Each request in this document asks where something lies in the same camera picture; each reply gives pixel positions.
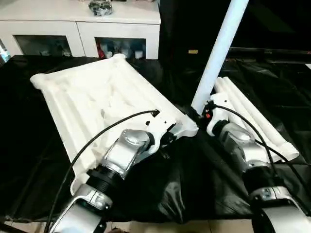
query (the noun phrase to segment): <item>white cabinet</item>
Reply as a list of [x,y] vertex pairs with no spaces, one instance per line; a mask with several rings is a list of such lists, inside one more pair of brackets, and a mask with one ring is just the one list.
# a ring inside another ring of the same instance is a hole
[[160,14],[157,2],[112,2],[113,14],[96,17],[89,1],[0,0],[0,40],[11,56],[104,52],[157,59]]
[[75,22],[0,21],[0,39],[11,56],[85,56]]
[[87,57],[98,57],[101,49],[157,59],[160,25],[78,22],[78,27]]

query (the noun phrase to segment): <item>floor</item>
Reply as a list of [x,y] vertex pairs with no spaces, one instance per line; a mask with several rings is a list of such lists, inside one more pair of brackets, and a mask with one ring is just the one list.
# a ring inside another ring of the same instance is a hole
[[[6,222],[28,233],[43,233],[44,223]],[[105,233],[113,228],[130,233],[253,233],[250,220],[191,221],[184,225],[174,223],[109,222]]]

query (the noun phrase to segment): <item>black tablecloth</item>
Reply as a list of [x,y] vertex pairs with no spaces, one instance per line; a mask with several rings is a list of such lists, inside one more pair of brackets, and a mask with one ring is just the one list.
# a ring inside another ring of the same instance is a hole
[[[69,160],[40,91],[29,79],[96,61],[96,58],[15,56],[0,68],[1,173],[0,216],[14,221],[44,220]],[[157,61],[132,61],[164,96],[189,107],[202,68],[164,68]],[[311,70],[299,64],[225,62],[243,93],[301,152],[296,161],[311,163]],[[108,220],[186,222],[191,219],[248,218],[251,211],[241,174],[230,156],[204,129],[181,138],[137,165],[114,203]],[[311,169],[295,166],[308,186]],[[277,165],[287,185],[311,208],[297,178]],[[70,198],[69,182],[57,207]]]

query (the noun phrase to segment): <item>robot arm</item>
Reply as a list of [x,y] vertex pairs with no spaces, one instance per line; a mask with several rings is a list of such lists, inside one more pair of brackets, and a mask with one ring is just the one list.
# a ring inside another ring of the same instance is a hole
[[[223,93],[211,96],[214,104],[228,106]],[[311,224],[291,196],[284,181],[276,177],[266,162],[266,150],[255,142],[254,136],[241,126],[228,121],[228,112],[206,108],[210,123],[207,133],[217,137],[226,151],[234,156],[249,193],[254,212],[255,233],[307,233]]]
[[130,169],[154,154],[162,136],[176,124],[173,117],[158,113],[143,130],[124,130],[106,152],[100,164],[89,170],[89,179],[80,186],[52,226],[50,233],[102,233],[103,216],[111,208]]

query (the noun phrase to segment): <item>white foam insert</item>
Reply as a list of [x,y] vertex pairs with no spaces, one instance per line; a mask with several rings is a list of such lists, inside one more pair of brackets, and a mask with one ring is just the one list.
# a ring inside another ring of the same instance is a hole
[[[31,82],[44,95],[70,161],[102,129],[140,111],[158,109],[174,116],[177,124],[171,132],[177,138],[194,136],[198,131],[196,124],[137,73],[122,54],[51,74],[36,74]],[[86,171],[97,165],[122,130],[145,129],[145,122],[152,118],[144,114],[130,119],[87,148],[73,166],[76,178],[71,193],[86,182]]]

